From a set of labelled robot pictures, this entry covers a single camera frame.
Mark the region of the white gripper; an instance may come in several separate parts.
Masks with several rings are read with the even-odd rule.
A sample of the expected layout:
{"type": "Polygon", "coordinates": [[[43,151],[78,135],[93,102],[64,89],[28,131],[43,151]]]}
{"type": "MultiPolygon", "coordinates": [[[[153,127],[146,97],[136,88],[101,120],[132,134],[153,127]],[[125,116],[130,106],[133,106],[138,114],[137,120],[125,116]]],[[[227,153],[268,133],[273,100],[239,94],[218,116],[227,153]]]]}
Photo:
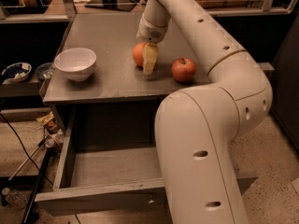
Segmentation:
{"type": "Polygon", "coordinates": [[[136,37],[146,42],[143,49],[143,74],[150,75],[157,62],[159,48],[156,44],[164,40],[168,25],[151,24],[144,16],[141,17],[136,37]]]}

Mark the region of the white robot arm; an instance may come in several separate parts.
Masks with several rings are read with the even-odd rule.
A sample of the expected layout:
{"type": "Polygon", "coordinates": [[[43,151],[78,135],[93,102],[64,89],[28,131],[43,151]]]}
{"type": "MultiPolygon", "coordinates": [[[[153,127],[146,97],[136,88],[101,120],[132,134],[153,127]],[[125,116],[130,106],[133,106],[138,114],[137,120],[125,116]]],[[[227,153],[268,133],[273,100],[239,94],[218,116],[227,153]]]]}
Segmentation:
{"type": "Polygon", "coordinates": [[[173,224],[249,224],[228,145],[266,117],[270,82],[194,0],[148,0],[137,34],[157,44],[169,22],[209,79],[169,94],[156,113],[156,147],[173,224]]]}

